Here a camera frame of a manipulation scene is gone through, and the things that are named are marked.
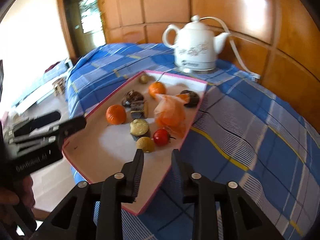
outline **teapot spout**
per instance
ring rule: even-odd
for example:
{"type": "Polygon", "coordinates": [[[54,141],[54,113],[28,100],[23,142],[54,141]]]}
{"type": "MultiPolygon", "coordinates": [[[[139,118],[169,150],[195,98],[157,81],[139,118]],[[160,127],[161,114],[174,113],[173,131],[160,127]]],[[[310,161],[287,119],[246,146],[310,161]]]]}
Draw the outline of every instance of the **teapot spout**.
{"type": "Polygon", "coordinates": [[[222,52],[228,36],[229,33],[220,33],[218,36],[213,37],[213,47],[217,54],[222,52]]]}

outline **wooden door frame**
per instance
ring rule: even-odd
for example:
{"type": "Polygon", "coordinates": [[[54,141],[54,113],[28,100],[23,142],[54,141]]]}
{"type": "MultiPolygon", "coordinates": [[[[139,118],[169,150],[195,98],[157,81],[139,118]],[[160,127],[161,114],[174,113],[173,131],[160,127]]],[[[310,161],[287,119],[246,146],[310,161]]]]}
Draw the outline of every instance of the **wooden door frame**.
{"type": "Polygon", "coordinates": [[[70,36],[68,24],[67,24],[63,0],[57,0],[57,5],[58,5],[58,12],[59,12],[59,17],[60,17],[61,28],[62,28],[64,39],[66,41],[69,56],[70,56],[71,60],[75,60],[75,59],[77,59],[77,55],[76,55],[75,48],[73,47],[73,44],[72,44],[72,40],[71,40],[71,36],[70,36]]]}

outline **white ceramic teapot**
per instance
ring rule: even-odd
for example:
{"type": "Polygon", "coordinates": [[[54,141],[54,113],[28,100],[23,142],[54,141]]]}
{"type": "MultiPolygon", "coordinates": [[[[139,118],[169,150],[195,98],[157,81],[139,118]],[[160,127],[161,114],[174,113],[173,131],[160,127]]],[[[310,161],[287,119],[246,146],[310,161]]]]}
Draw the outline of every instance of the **white ceramic teapot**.
{"type": "Polygon", "coordinates": [[[229,33],[221,33],[215,37],[209,27],[199,20],[198,15],[193,16],[192,22],[182,29],[170,24],[163,33],[162,41],[165,46],[174,49],[177,66],[199,71],[212,70],[215,68],[217,54],[222,51],[229,33]],[[167,41],[170,30],[177,33],[173,45],[167,41]]]}

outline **power cord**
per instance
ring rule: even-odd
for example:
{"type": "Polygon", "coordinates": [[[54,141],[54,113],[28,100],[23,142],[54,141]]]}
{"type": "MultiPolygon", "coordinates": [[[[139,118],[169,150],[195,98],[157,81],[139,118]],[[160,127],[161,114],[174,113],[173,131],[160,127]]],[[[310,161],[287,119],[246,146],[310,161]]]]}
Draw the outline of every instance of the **power cord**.
{"type": "Polygon", "coordinates": [[[259,75],[259,74],[250,71],[250,70],[245,66],[245,64],[243,63],[243,61],[242,61],[242,59],[241,59],[241,57],[240,57],[240,55],[239,55],[239,52],[238,52],[238,50],[237,50],[237,47],[236,47],[236,45],[235,45],[235,42],[234,42],[234,40],[233,40],[232,37],[231,37],[231,32],[229,31],[227,25],[226,25],[222,20],[220,20],[220,19],[217,18],[217,17],[203,17],[203,18],[200,18],[200,20],[205,20],[205,19],[216,20],[217,22],[219,22],[219,23],[221,24],[221,26],[222,26],[222,28],[224,29],[224,31],[229,34],[229,42],[230,42],[231,48],[232,48],[233,53],[235,54],[235,56],[236,56],[236,58],[237,58],[237,60],[238,60],[238,62],[239,62],[239,64],[240,64],[240,66],[241,66],[245,71],[247,71],[247,72],[250,74],[250,76],[252,77],[252,80],[253,80],[253,81],[255,81],[255,79],[260,79],[260,75],[259,75]]]}

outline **white wall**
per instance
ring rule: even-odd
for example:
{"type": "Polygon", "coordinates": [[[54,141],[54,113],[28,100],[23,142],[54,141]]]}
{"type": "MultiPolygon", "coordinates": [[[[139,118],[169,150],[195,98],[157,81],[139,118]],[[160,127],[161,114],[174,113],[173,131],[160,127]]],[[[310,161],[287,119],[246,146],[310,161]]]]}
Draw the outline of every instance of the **white wall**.
{"type": "Polygon", "coordinates": [[[50,65],[68,57],[57,0],[16,0],[0,23],[3,111],[50,65]]]}

